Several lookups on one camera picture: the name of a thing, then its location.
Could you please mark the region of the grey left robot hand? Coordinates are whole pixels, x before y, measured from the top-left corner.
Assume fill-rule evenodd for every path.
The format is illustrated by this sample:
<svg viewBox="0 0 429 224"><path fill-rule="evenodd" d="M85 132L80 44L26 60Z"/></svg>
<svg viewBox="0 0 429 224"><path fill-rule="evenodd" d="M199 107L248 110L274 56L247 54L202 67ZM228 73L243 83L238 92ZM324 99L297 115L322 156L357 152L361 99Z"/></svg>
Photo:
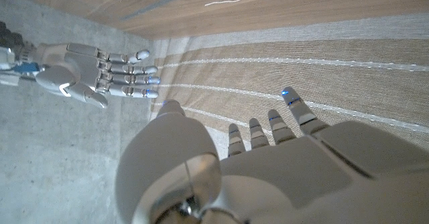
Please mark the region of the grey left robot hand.
<svg viewBox="0 0 429 224"><path fill-rule="evenodd" d="M251 149L229 126L220 159L206 127L167 100L129 143L115 198L124 223L427 223L428 152L357 121L328 125L290 87L282 97L302 131L267 114Z"/></svg>

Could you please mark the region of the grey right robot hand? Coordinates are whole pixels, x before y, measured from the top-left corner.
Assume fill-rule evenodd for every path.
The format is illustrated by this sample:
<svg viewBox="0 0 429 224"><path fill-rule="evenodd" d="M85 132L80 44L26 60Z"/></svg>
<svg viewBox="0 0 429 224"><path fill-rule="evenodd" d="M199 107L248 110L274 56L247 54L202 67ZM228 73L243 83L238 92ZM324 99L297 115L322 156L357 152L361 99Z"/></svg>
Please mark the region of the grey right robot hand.
<svg viewBox="0 0 429 224"><path fill-rule="evenodd" d="M48 92L100 108L108 107L107 95L155 99L149 85L160 84L156 66L141 66L148 50L133 54L106 52L77 43L40 44L34 52L40 70L36 82Z"/></svg>

